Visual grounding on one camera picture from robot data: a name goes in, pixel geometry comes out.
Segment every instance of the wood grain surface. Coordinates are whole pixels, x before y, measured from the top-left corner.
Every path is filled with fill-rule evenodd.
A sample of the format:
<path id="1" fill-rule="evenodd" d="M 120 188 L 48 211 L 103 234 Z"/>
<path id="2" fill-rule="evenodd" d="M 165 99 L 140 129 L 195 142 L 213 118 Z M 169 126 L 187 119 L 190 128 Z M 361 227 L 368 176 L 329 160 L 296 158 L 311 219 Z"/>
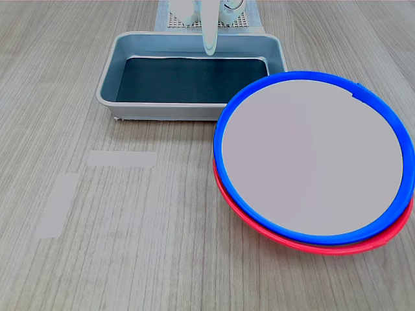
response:
<path id="1" fill-rule="evenodd" d="M 387 246 L 321 257 L 235 216 L 212 122 L 115 121 L 95 90 L 116 35 L 157 1 L 0 2 L 0 310 L 415 310 L 414 216 Z M 415 4 L 260 1 L 289 70 L 364 84 L 415 139 Z M 157 152 L 153 168 L 89 151 Z M 58 238 L 35 238 L 56 177 L 80 176 Z"/>

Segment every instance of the stacked plates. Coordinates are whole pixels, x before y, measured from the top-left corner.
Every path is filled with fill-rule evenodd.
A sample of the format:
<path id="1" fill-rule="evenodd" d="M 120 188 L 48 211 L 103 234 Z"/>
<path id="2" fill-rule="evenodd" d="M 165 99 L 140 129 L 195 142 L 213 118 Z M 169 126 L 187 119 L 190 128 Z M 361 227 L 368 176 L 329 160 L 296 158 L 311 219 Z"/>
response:
<path id="1" fill-rule="evenodd" d="M 213 148 L 230 207 L 286 246 L 360 253 L 409 219 L 409 134 L 379 97 L 341 77 L 288 72 L 250 84 L 222 112 Z"/>

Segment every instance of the red plate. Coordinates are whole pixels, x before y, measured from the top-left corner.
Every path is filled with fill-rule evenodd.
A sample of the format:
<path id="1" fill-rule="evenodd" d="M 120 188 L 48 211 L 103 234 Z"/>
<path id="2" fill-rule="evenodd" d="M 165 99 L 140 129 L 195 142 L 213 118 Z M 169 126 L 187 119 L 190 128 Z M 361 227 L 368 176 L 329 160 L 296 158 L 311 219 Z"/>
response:
<path id="1" fill-rule="evenodd" d="M 242 211 L 236 203 L 230 198 L 229 194 L 226 192 L 226 189 L 223 187 L 222 182 L 219 178 L 215 160 L 213 160 L 213 172 L 215 174 L 215 179 L 219 187 L 220 193 L 222 193 L 224 199 L 228 205 L 233 209 L 233 211 L 240 217 L 242 220 L 247 223 L 250 227 L 254 228 L 257 232 L 266 236 L 267 238 L 283 244 L 289 248 L 297 249 L 299 251 L 305 251 L 308 253 L 314 253 L 318 255 L 331 255 L 331 256 L 344 256 L 344 255 L 354 255 L 358 253 L 364 253 L 366 251 L 371 251 L 375 248 L 386 245 L 390 240 L 392 240 L 405 226 L 408 222 L 409 216 L 411 214 L 412 208 L 414 206 L 414 197 L 410 200 L 407 208 L 403 214 L 392 224 L 390 227 L 375 235 L 368 240 L 354 243 L 346 244 L 342 246 L 317 246 L 314 244 L 304 244 L 285 238 L 284 236 L 277 235 L 274 232 L 268 230 L 267 228 L 259 225 L 252 218 L 250 218 L 244 211 Z"/>

